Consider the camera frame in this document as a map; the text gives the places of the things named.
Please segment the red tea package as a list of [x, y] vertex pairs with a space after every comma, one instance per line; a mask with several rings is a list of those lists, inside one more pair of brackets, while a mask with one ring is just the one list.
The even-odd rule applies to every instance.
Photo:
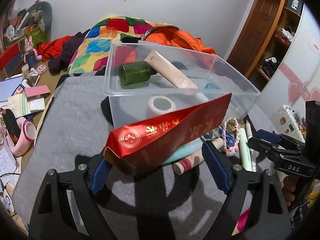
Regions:
[[219, 126], [232, 95], [117, 128], [109, 133], [104, 158], [124, 174], [154, 170], [181, 146]]

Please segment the white sliding wardrobe door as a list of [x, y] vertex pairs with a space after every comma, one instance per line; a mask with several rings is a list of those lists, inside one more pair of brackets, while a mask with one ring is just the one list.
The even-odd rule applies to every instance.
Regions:
[[319, 25], [305, 5], [295, 38], [257, 106], [269, 118], [282, 105], [304, 117], [305, 103], [313, 100], [319, 101]]

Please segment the colourful patchwork quilt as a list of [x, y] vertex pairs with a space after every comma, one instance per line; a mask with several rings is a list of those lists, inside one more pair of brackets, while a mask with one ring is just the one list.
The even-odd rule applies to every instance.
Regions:
[[98, 22], [86, 34], [74, 53], [68, 67], [68, 74], [101, 70], [107, 65], [112, 44], [120, 43], [126, 37], [144, 38], [161, 27], [171, 28], [172, 25], [124, 16], [108, 17]]

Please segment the grey black blanket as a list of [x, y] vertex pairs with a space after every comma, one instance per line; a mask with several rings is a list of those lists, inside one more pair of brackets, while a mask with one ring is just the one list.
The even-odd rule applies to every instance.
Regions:
[[[25, 224], [49, 169], [71, 171], [103, 149], [113, 128], [103, 82], [102, 76], [60, 79], [12, 197]], [[101, 194], [100, 211], [118, 239], [203, 239], [225, 201], [206, 164], [181, 176], [171, 165], [142, 177], [114, 168]]]

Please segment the clear plastic storage box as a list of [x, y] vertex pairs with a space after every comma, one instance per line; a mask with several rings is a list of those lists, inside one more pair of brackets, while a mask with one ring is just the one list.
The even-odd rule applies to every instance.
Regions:
[[[173, 84], [175, 77], [156, 71], [139, 83], [122, 85], [119, 66], [141, 64], [156, 51], [183, 73], [195, 88]], [[260, 92], [238, 70], [215, 54], [167, 47], [155, 43], [115, 43], [111, 46], [103, 92], [109, 98], [115, 128], [184, 109], [231, 94], [225, 118], [242, 119]]]

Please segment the beige cosmetic tube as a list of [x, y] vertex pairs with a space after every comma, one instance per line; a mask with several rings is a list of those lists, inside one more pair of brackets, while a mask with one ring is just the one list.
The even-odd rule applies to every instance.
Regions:
[[144, 61], [159, 74], [151, 78], [151, 82], [158, 88], [182, 89], [185, 95], [194, 96], [199, 103], [209, 101], [203, 93], [191, 93], [191, 89], [198, 89], [197, 85], [158, 51], [152, 50]]

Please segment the green box of clutter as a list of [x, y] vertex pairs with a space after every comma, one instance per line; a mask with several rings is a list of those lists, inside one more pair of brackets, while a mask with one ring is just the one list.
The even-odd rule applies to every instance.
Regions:
[[23, 40], [32, 37], [37, 48], [49, 41], [53, 20], [53, 10], [49, 2], [40, 1], [31, 7], [19, 11], [14, 21], [4, 31], [1, 42], [4, 48], [18, 43], [23, 46]]

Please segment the blue notebook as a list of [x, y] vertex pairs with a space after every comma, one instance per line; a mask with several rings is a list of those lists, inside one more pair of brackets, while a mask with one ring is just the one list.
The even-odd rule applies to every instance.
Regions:
[[23, 76], [12, 77], [0, 82], [0, 102], [7, 101], [19, 84], [23, 81]]

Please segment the orange down jacket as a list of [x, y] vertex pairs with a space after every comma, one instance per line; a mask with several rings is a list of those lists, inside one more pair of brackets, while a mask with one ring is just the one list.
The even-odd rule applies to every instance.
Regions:
[[182, 31], [173, 26], [152, 28], [144, 34], [141, 40], [212, 55], [216, 54], [216, 51], [212, 47], [206, 47], [200, 38], [194, 38], [188, 32]]

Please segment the teal round container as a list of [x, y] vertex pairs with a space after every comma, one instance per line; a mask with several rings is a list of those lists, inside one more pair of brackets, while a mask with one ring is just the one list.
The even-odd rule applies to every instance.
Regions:
[[[220, 90], [220, 88], [218, 86], [216, 86], [215, 84], [212, 84], [212, 83], [207, 83], [204, 88], [211, 89], [211, 90]], [[204, 95], [209, 100], [217, 99], [221, 96], [220, 93], [214, 93], [214, 92], [205, 93]]]

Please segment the white clear pen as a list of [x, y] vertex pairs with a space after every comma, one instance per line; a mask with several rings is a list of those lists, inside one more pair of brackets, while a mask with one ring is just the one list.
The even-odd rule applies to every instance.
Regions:
[[[251, 125], [248, 120], [246, 120], [246, 122], [245, 122], [245, 129], [246, 129], [247, 140], [249, 140], [253, 137], [253, 134], [252, 134], [252, 130], [251, 130]], [[255, 151], [253, 149], [249, 148], [249, 152], [251, 155], [252, 171], [256, 172], [257, 165], [256, 165]]]

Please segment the pink striped tube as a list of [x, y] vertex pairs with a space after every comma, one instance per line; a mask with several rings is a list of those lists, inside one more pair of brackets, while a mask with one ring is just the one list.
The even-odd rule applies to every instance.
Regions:
[[177, 175], [180, 176], [204, 162], [202, 144], [203, 141], [198, 138], [181, 146], [174, 152], [172, 155], [174, 157], [172, 167]]

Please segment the light green tube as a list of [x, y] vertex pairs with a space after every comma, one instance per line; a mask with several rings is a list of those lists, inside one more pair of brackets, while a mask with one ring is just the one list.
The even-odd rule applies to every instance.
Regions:
[[252, 172], [252, 161], [250, 150], [247, 146], [247, 135], [244, 128], [240, 128], [240, 139], [239, 139], [239, 147], [240, 147], [240, 157], [243, 168], [246, 171]]

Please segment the pink headphones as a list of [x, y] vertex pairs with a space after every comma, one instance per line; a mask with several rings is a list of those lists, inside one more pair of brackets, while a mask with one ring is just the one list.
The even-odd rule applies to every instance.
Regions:
[[6, 127], [6, 140], [10, 151], [14, 156], [24, 155], [36, 137], [36, 127], [32, 121], [25, 117], [16, 118], [12, 110], [5, 109], [2, 112]]

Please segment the red clothing pile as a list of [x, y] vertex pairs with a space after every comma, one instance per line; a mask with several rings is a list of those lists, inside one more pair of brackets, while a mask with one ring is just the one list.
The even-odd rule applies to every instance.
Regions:
[[62, 46], [65, 42], [70, 40], [73, 36], [64, 36], [48, 43], [37, 45], [37, 54], [42, 57], [42, 61], [49, 61], [62, 53]]

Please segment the pink box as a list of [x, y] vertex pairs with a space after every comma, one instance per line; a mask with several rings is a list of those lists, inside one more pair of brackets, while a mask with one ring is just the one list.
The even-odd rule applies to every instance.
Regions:
[[50, 94], [50, 89], [47, 85], [41, 85], [25, 88], [24, 92], [27, 98], [41, 98], [42, 96], [48, 96]]

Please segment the pink rabbit figurine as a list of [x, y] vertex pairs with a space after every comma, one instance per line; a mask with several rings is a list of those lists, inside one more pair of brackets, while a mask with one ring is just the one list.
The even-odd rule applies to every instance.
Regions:
[[44, 64], [38, 65], [42, 61], [42, 56], [38, 55], [34, 48], [33, 37], [29, 36], [24, 39], [24, 54], [23, 61], [28, 66], [28, 72], [41, 75], [47, 70]]

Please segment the green glass jar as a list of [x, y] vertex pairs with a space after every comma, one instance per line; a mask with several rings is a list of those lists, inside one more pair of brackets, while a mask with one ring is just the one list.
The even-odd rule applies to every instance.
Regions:
[[124, 63], [118, 67], [118, 75], [122, 86], [148, 81], [151, 76], [150, 66], [145, 61]]

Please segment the white tape roll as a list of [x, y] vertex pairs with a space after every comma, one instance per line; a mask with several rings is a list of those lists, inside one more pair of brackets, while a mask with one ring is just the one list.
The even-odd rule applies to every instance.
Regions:
[[176, 111], [176, 104], [163, 95], [153, 96], [148, 100], [146, 115], [148, 118]]

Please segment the red gift box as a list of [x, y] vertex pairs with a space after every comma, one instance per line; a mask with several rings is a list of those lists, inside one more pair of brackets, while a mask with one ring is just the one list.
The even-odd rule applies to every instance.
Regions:
[[21, 72], [23, 55], [19, 43], [13, 44], [1, 54], [1, 80]]

